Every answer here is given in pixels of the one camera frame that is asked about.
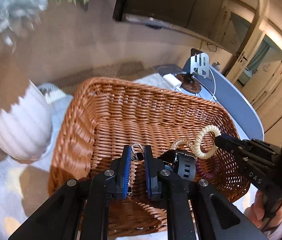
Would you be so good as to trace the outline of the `person's right hand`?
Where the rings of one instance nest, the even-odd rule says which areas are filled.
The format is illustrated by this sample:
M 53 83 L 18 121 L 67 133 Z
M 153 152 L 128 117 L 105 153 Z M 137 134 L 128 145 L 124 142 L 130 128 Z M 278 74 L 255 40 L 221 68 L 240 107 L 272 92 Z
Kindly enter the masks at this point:
M 257 227 L 261 228 L 263 224 L 263 217 L 265 215 L 263 205 L 263 193 L 258 190 L 255 195 L 255 201 L 251 207 L 247 208 L 244 212 L 245 216 Z M 282 233 L 282 206 L 277 211 L 276 216 L 269 222 L 266 231 L 271 233 Z

